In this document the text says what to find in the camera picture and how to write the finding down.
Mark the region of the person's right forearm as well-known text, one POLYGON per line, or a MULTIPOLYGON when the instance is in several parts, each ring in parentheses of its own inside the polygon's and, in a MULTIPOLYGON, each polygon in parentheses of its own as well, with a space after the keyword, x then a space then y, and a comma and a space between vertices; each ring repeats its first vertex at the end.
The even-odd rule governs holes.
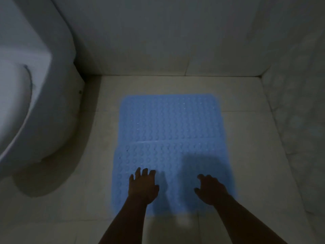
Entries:
POLYGON ((213 206, 233 244, 287 244, 232 196, 214 197, 213 206))

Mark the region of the blue bumpy bath mat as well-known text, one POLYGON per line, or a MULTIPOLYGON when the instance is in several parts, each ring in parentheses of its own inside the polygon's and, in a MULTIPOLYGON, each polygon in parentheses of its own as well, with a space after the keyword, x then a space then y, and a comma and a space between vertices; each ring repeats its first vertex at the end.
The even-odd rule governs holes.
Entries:
POLYGON ((120 106, 118 145, 113 158, 111 204, 114 213, 128 195, 136 169, 156 171, 158 197, 148 215, 197 213, 208 209, 194 193, 198 174, 211 175, 237 197, 225 129, 211 94, 134 95, 120 106))

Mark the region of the person's left forearm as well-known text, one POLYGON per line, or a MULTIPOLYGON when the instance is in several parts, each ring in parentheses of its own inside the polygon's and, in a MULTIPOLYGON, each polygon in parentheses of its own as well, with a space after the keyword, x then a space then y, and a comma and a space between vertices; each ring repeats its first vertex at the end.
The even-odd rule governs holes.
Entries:
POLYGON ((98 244, 142 244, 147 206, 147 197, 128 197, 98 244))

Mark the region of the white toilet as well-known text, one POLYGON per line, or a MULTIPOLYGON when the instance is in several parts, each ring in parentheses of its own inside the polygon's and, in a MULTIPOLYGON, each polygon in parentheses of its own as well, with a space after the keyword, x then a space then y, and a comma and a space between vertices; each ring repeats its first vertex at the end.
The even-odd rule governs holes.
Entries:
POLYGON ((51 0, 0 0, 0 182, 71 138, 84 88, 75 57, 51 0))

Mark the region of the person's right hand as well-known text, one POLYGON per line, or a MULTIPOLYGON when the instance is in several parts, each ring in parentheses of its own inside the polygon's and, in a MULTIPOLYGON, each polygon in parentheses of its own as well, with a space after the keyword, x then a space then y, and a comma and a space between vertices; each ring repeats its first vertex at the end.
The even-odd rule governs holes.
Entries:
POLYGON ((229 195, 226 187, 217 178, 203 174, 199 174, 197 178, 200 181, 199 188, 202 192, 202 196, 198 198, 207 205, 214 206, 220 199, 229 195))

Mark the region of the person's left hand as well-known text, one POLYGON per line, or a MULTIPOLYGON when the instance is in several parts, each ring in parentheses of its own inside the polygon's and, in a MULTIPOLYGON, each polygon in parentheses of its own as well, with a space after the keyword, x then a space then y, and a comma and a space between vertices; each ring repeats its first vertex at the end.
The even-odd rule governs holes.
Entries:
POLYGON ((156 185, 156 170, 148 170, 148 176, 142 177, 142 169, 138 167, 134 173, 135 182, 128 186, 128 199, 139 200, 142 204, 149 205, 157 197, 152 197, 156 185))

